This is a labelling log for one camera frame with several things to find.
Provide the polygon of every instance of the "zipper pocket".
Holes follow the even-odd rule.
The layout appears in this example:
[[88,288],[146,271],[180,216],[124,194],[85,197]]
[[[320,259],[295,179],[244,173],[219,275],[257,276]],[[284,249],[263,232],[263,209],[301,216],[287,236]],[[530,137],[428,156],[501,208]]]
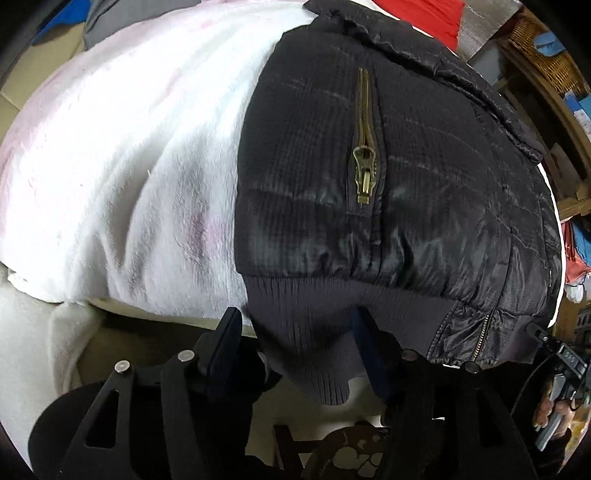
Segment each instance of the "zipper pocket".
[[494,313],[494,309],[490,312],[486,317],[484,317],[484,322],[482,322],[482,328],[480,329],[480,336],[478,337],[478,341],[476,342],[476,346],[474,347],[474,351],[472,352],[472,357],[470,360],[475,362],[480,355],[480,351],[484,346],[484,341],[486,340],[486,334],[488,333],[488,324],[491,322],[491,316]]
[[372,118],[371,81],[366,69],[359,69],[357,88],[357,141],[352,157],[357,203],[369,205],[378,177],[378,155]]

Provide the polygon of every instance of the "blue object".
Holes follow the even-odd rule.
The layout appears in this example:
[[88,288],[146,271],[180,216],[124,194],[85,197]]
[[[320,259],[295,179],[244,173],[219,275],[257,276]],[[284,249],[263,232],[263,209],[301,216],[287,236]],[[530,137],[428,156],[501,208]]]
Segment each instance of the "blue object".
[[572,90],[569,90],[564,94],[564,101],[573,113],[583,110],[582,105],[579,103]]
[[85,22],[89,10],[90,0],[72,0],[37,34],[33,43],[37,43],[47,32],[57,25],[75,25]]
[[538,35],[534,39],[534,47],[546,57],[554,57],[564,51],[564,45],[552,32],[546,32]]
[[589,118],[591,118],[591,95],[585,97],[580,102],[581,107],[585,110],[585,113]]
[[587,266],[591,265],[591,238],[577,222],[571,222],[573,227],[574,246]]

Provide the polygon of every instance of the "zipper pull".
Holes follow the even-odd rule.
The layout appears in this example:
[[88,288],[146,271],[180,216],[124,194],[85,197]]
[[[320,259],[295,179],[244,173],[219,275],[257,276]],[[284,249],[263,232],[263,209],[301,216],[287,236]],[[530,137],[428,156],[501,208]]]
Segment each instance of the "zipper pull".
[[355,147],[353,158],[357,164],[355,175],[357,202],[368,205],[375,187],[375,150],[367,145]]

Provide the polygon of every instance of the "red fabric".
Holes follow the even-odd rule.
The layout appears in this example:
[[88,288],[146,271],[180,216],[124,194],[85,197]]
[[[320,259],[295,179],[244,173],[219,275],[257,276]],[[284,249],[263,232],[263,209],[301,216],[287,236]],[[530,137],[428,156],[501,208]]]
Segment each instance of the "red fabric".
[[464,11],[462,0],[374,0],[389,14],[412,23],[452,51]]
[[570,222],[562,224],[562,236],[564,238],[564,253],[566,256],[566,283],[576,282],[581,275],[585,275],[591,268],[577,252],[574,244],[573,227]]

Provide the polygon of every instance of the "white sheet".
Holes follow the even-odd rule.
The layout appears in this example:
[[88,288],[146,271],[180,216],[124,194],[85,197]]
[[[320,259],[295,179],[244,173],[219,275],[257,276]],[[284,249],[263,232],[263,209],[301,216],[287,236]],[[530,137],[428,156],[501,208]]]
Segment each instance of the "white sheet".
[[76,362],[104,316],[84,304],[31,298],[7,281],[0,265],[0,421],[27,463],[33,425],[77,386]]
[[0,147],[0,261],[45,301],[111,297],[220,318],[236,152],[258,76],[302,2],[203,4],[132,25],[64,65]]

